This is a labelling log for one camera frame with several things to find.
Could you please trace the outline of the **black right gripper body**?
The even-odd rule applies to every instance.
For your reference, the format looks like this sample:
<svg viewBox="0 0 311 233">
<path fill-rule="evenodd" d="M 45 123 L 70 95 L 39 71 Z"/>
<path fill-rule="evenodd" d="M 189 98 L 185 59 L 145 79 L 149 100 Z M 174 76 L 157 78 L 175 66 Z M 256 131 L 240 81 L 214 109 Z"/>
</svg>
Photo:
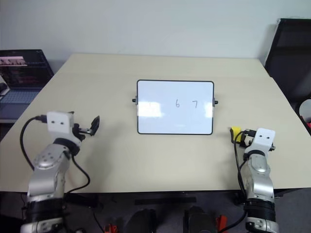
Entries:
<svg viewBox="0 0 311 233">
<path fill-rule="evenodd" d="M 256 131 L 244 130 L 241 134 L 239 145 L 241 148 L 247 148 L 252 144 L 253 138 L 255 137 Z"/>
</svg>

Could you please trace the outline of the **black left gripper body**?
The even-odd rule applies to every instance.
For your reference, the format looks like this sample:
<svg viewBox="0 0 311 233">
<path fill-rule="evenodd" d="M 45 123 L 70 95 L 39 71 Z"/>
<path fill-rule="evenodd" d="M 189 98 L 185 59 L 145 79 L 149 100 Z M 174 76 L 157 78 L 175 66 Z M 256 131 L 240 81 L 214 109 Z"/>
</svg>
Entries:
<svg viewBox="0 0 311 233">
<path fill-rule="evenodd" d="M 78 123 L 74 123 L 72 133 L 80 141 L 83 141 L 86 138 L 86 134 L 88 134 L 88 129 L 80 128 L 80 125 Z"/>
</svg>

